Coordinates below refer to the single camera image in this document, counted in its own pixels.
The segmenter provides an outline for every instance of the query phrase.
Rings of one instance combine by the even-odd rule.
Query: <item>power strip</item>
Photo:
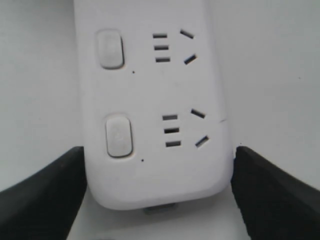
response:
[[[214,195],[233,148],[207,1],[75,0],[85,166],[99,204]]]

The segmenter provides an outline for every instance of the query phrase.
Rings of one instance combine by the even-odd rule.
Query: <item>power outlet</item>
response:
[[[206,0],[75,0],[85,166],[130,210],[214,195],[233,149]]]

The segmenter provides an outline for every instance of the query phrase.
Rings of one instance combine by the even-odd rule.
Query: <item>white button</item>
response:
[[[130,121],[124,116],[109,118],[105,124],[108,154],[114,158],[125,157],[132,150]]]
[[[105,29],[97,33],[97,54],[105,69],[118,69],[124,65],[122,40],[117,30]]]

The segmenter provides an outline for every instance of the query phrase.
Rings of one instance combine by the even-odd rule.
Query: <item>power switch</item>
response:
[[[97,54],[101,67],[104,69],[119,69],[124,65],[122,39],[115,29],[98,31]]]
[[[114,158],[121,158],[131,154],[133,150],[131,123],[124,116],[109,118],[105,124],[106,145],[108,154]]]

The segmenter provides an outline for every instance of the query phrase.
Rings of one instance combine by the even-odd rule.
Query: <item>white background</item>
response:
[[[234,147],[320,189],[320,1],[212,0]],[[0,190],[82,145],[71,0],[0,1]],[[230,189],[146,216],[88,192],[70,240],[246,240]]]

